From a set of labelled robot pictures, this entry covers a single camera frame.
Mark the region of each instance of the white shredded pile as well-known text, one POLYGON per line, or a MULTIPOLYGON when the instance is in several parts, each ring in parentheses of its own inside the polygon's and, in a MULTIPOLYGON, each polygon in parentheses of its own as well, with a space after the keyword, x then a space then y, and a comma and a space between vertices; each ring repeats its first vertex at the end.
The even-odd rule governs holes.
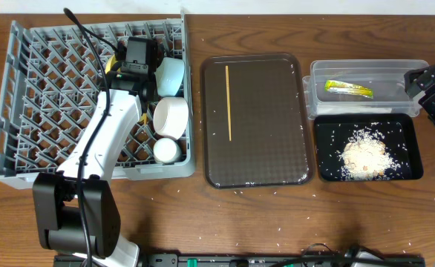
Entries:
POLYGON ((344 160, 341 174, 350 179, 388 179, 384 172, 388 168, 396 170, 400 164, 386 152, 385 144, 380 141, 384 136, 376 131, 361 129, 354 130, 348 139, 344 151, 340 156, 344 160))

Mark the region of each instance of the gray storage bin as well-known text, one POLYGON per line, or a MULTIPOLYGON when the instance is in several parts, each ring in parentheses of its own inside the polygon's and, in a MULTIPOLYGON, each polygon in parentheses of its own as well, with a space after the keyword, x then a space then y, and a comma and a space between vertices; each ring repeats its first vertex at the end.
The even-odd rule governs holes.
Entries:
MULTIPOLYGON (((152 146, 157 135, 148 123, 137 123, 128 135, 113 178, 131 180, 187 177, 196 168, 193 137, 191 68, 184 13, 181 19, 85 24, 113 44, 129 36, 156 39, 166 56, 183 59, 186 72, 179 95, 189 106, 186 131, 178 140, 179 162, 156 163, 152 146)), ((105 64, 113 53, 91 36, 105 64)), ((96 59, 77 26, 24 29, 13 21, 0 93, 0 181, 17 189, 31 188, 39 172, 53 173, 67 159, 90 120, 98 94, 96 59)))

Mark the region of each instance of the brown tray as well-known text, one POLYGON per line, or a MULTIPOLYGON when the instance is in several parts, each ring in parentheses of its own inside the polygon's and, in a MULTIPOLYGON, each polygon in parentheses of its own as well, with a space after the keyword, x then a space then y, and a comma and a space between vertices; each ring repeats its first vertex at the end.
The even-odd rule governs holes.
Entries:
POLYGON ((300 185, 313 177, 313 146, 294 56, 212 57, 201 65, 200 77, 204 164, 211 185, 300 185))

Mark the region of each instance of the green connector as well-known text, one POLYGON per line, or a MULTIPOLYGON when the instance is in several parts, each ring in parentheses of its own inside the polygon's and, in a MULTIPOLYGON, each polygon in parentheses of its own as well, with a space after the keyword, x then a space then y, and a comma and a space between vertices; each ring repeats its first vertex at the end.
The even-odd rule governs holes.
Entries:
POLYGON ((188 259, 188 267, 197 267, 196 259, 188 259))

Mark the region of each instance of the wooden table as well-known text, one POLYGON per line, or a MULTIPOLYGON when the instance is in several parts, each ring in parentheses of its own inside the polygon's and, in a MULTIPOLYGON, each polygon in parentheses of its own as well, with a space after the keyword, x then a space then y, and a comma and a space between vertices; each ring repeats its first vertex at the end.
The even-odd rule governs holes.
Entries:
MULTIPOLYGON (((170 16, 79 16, 82 23, 170 16)), ((0 15, 0 84, 12 20, 26 28, 71 24, 61 15, 0 15)), ((122 233, 143 251, 299 254, 311 243, 360 243, 435 262, 435 127, 414 119, 425 175, 399 182, 216 190, 203 175, 201 62, 213 55, 288 52, 303 75, 317 59, 424 59, 435 64, 435 16, 189 16, 197 170, 193 176, 114 181, 122 233)), ((0 266, 50 266, 40 247, 31 190, 0 183, 0 266)))

